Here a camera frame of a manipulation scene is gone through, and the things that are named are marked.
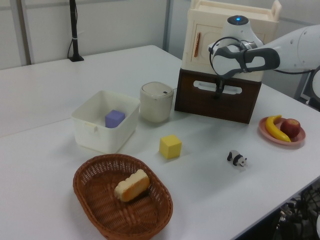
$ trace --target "pink plate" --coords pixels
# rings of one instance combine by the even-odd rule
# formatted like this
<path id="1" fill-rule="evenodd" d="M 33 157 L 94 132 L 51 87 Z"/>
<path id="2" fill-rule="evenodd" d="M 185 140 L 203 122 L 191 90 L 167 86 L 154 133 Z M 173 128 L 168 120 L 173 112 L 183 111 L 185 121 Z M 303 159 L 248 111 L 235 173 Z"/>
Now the pink plate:
<path id="1" fill-rule="evenodd" d="M 300 129 L 299 134 L 296 137 L 290 138 L 291 142 L 281 141 L 281 140 L 278 140 L 278 139 L 274 138 L 273 136 L 270 135 L 270 133 L 266 129 L 266 120 L 267 120 L 267 118 L 268 117 L 264 117 L 259 122 L 259 130 L 262 133 L 262 135 L 264 135 L 267 139 L 270 139 L 271 141 L 273 141 L 273 142 L 275 142 L 277 144 L 293 146 L 293 145 L 300 144 L 306 138 L 306 132 L 302 127 Z M 280 129 L 280 126 L 281 126 L 281 124 L 283 123 L 284 120 L 286 120 L 286 119 L 280 117 L 279 119 L 274 121 L 274 125 L 278 129 Z"/>

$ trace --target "canister lid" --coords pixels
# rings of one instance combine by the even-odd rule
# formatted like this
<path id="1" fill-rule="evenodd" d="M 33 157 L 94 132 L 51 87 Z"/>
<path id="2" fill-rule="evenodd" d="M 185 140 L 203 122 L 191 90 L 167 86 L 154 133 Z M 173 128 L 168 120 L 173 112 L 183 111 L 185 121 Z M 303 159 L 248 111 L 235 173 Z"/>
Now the canister lid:
<path id="1" fill-rule="evenodd" d="M 173 89 L 158 81 L 149 82 L 142 86 L 142 90 L 152 96 L 162 97 L 172 94 Z"/>

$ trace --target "dark brown wooden box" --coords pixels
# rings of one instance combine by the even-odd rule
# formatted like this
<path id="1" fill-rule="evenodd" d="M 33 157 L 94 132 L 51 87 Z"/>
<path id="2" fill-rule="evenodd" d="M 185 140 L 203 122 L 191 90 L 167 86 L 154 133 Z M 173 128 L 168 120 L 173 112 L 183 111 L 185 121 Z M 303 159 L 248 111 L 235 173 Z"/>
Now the dark brown wooden box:
<path id="1" fill-rule="evenodd" d="M 225 85 L 239 87 L 239 94 L 222 93 L 215 99 L 214 91 L 199 89 L 194 81 L 216 83 L 214 74 L 180 69 L 175 111 L 197 114 L 248 124 L 255 108 L 261 82 L 230 78 Z"/>

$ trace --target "purple cube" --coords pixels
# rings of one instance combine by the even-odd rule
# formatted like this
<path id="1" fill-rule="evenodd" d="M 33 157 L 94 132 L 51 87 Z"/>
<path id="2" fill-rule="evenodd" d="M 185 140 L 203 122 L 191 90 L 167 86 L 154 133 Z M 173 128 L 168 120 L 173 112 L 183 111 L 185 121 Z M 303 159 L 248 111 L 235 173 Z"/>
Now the purple cube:
<path id="1" fill-rule="evenodd" d="M 123 112 L 112 110 L 105 115 L 105 127 L 109 129 L 116 128 L 125 119 L 125 117 L 126 116 Z"/>

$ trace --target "toy cabinet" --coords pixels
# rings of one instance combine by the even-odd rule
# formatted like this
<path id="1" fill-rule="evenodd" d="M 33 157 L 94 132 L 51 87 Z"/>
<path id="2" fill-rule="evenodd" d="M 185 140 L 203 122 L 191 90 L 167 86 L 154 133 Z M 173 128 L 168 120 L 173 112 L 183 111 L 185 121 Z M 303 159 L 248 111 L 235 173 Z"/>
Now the toy cabinet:
<path id="1" fill-rule="evenodd" d="M 208 45 L 221 38 L 225 22 L 235 15 L 247 17 L 256 36 L 264 44 L 269 43 L 275 37 L 280 12 L 281 4 L 278 0 L 274 1 L 271 9 L 192 0 L 187 16 L 175 110 L 248 124 L 263 72 L 238 73 L 226 79 L 225 86 L 229 92 L 224 91 L 217 99 L 215 86 L 218 77 L 210 65 Z M 233 89 L 240 89 L 240 93 L 235 93 Z"/>

